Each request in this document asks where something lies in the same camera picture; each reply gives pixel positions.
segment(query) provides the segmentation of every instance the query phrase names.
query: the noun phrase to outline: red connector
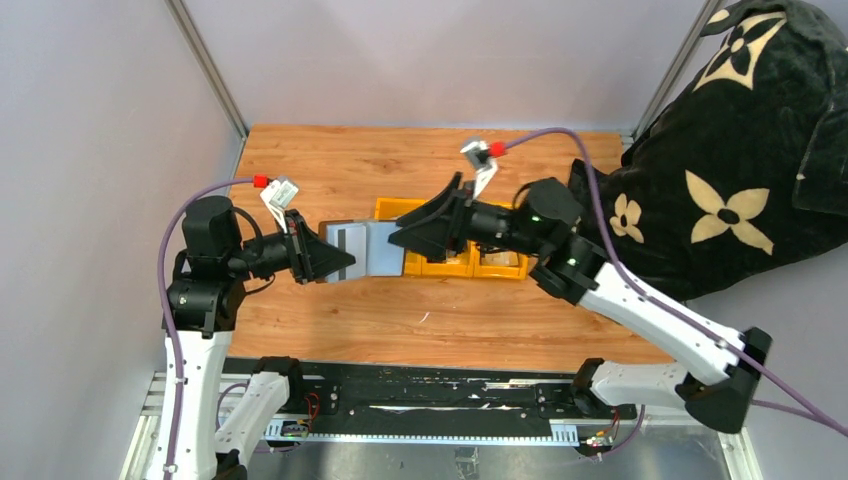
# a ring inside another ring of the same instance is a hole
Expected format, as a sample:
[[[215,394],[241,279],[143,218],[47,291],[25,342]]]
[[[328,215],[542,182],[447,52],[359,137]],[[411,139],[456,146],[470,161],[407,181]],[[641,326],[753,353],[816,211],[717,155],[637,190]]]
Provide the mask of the red connector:
[[[269,183],[271,183],[271,180],[268,179],[268,175],[253,176],[253,186],[256,188],[265,188]]]
[[[506,155],[506,145],[503,142],[495,142],[489,145],[489,155],[495,158]]]

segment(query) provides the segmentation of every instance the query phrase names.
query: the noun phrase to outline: black fabric cover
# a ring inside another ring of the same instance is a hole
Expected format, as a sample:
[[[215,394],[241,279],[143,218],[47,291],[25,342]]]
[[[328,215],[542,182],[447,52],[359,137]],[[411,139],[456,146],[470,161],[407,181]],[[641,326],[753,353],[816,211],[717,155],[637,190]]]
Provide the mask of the black fabric cover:
[[[702,35],[720,50],[601,177],[636,275],[685,300],[848,241],[848,42],[818,8],[751,0]],[[591,211],[585,164],[569,188]],[[593,215],[580,233],[600,244]]]

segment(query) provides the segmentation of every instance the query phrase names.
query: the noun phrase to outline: yellow plastic organizer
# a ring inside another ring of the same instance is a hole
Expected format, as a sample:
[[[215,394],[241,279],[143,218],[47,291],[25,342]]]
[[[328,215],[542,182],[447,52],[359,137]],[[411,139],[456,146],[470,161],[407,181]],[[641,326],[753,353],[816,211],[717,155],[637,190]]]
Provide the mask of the yellow plastic organizer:
[[[417,198],[386,198],[377,199],[374,218],[377,220],[394,220],[397,217],[424,205],[426,200]],[[497,205],[509,208],[508,203]],[[466,277],[466,278],[512,278],[522,280],[527,278],[528,259],[525,255],[515,255],[516,265],[486,265],[480,251],[474,242],[468,242],[464,252],[444,263],[430,263],[417,253],[406,252],[403,261],[403,274],[428,277]]]

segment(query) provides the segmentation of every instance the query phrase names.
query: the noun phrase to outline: gray floor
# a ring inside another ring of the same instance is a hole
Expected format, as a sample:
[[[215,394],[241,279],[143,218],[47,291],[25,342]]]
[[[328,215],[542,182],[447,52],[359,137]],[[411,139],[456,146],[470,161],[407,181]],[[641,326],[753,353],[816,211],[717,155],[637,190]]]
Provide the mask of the gray floor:
[[[251,480],[730,479],[716,433],[702,427],[649,427],[600,464],[568,465],[576,458],[573,449],[561,447],[307,444],[289,454],[254,455],[249,475]]]

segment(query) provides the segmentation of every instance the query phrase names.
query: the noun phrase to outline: wooden table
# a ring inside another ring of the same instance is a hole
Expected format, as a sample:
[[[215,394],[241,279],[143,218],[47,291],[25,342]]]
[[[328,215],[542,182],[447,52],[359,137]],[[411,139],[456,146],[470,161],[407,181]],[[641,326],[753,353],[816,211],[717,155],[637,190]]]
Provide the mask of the wooden table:
[[[522,133],[258,125],[237,176],[291,177],[301,187],[291,207],[317,231],[324,220],[371,218],[378,196],[429,199],[453,172],[470,176],[458,149],[471,135],[496,141]],[[583,138],[598,168],[618,166],[618,135]],[[499,161],[501,171],[483,198],[511,201],[521,185],[538,178],[566,181],[576,156],[574,144],[561,135],[522,145]],[[231,196],[264,232],[274,230],[258,190],[237,186]],[[250,232],[245,224],[242,229]],[[574,371],[597,356],[669,361],[635,334],[549,297],[529,279],[368,278],[302,286],[286,272],[245,300],[230,354],[557,371]]]

